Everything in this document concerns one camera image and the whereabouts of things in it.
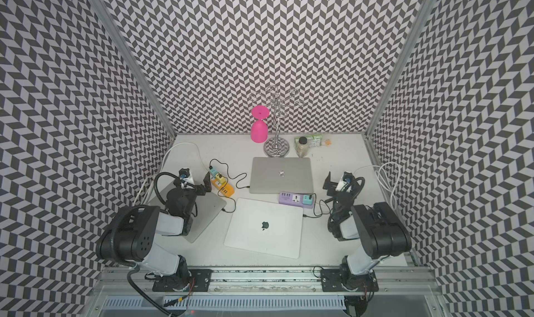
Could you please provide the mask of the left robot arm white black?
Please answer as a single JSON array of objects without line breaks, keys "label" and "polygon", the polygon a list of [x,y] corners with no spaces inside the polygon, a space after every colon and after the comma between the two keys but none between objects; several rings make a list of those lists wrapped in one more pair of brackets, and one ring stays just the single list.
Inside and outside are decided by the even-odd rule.
[{"label": "left robot arm white black", "polygon": [[121,208],[97,242],[99,258],[153,276],[154,292],[206,292],[209,269],[192,271],[186,258],[155,243],[156,236],[194,243],[224,207],[212,192],[211,175],[197,185],[188,168],[154,178],[157,205]]}]

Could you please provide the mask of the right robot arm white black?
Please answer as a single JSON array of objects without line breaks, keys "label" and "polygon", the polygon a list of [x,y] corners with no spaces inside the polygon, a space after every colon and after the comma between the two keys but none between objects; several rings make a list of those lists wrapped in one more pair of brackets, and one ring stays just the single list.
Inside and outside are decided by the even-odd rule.
[{"label": "right robot arm white black", "polygon": [[335,183],[328,175],[323,184],[326,204],[332,205],[327,228],[335,239],[357,240],[360,247],[346,255],[338,270],[322,269],[321,286],[325,292],[375,293],[379,290],[374,268],[389,257],[412,249],[412,240],[400,218],[386,202],[372,206],[356,204],[363,191],[365,178],[350,172]]}]

